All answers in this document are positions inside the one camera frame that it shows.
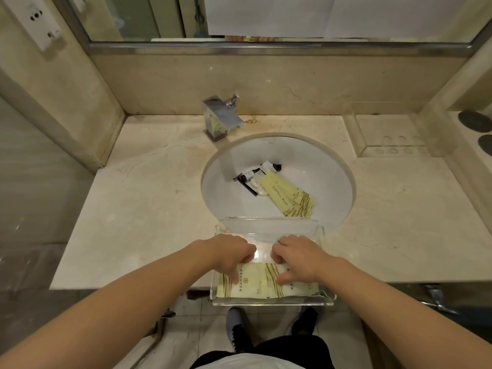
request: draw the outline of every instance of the foot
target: foot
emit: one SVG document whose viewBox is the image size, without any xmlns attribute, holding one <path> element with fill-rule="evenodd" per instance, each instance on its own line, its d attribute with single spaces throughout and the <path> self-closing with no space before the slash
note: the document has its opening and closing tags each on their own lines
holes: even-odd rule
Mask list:
<svg viewBox="0 0 492 369">
<path fill-rule="evenodd" d="M 239 308 L 231 308 L 227 312 L 225 328 L 236 353 L 251 352 L 253 349 L 253 343 L 245 327 L 244 312 Z"/>
<path fill-rule="evenodd" d="M 317 320 L 318 311 L 310 306 L 302 307 L 298 319 L 292 325 L 291 335 L 312 335 Z"/>
</svg>

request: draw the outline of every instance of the oval sink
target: oval sink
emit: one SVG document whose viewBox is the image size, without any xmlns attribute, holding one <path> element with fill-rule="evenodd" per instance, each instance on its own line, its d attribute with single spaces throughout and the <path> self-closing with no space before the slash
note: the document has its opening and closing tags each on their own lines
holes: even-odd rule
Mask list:
<svg viewBox="0 0 492 369">
<path fill-rule="evenodd" d="M 260 137 L 232 144 L 208 163 L 202 176 L 205 204 L 217 219 L 225 217 L 283 217 L 269 197 L 254 196 L 233 179 L 266 160 L 281 164 L 279 175 L 316 200 L 312 219 L 326 232 L 347 217 L 355 184 L 348 167 L 333 151 L 286 136 Z"/>
</svg>

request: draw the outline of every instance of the person's left hand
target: person's left hand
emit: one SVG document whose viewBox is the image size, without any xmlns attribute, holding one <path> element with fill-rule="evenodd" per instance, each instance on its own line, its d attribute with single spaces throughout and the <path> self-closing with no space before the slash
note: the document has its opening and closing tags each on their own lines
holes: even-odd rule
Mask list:
<svg viewBox="0 0 492 369">
<path fill-rule="evenodd" d="M 256 246 L 238 235 L 219 234 L 205 240 L 213 254 L 213 269 L 226 274 L 232 283 L 239 283 L 237 265 L 254 258 Z"/>
</svg>

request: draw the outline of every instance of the forearm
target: forearm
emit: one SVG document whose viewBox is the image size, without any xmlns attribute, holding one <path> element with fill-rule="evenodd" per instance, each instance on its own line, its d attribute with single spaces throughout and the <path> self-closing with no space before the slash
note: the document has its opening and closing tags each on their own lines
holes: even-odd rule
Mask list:
<svg viewBox="0 0 492 369">
<path fill-rule="evenodd" d="M 96 291 L 0 358 L 0 367 L 112 368 L 212 269 L 200 241 Z"/>
<path fill-rule="evenodd" d="M 415 299 L 331 257 L 322 283 L 346 301 L 408 368 L 489 368 L 492 345 Z"/>
</svg>

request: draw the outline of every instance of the marble countertop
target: marble countertop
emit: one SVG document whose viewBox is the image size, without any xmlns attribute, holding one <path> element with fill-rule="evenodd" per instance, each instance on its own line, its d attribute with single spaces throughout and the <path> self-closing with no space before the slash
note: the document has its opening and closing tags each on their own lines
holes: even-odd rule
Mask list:
<svg viewBox="0 0 492 369">
<path fill-rule="evenodd" d="M 313 139 L 355 178 L 349 216 L 323 248 L 385 282 L 492 280 L 492 238 L 442 158 L 357 158 L 340 116 L 242 117 L 212 143 L 203 116 L 133 116 L 99 170 L 52 289 L 107 285 L 196 239 L 213 236 L 201 178 L 230 142 L 265 134 Z M 194 287 L 208 288 L 210 273 Z"/>
</svg>

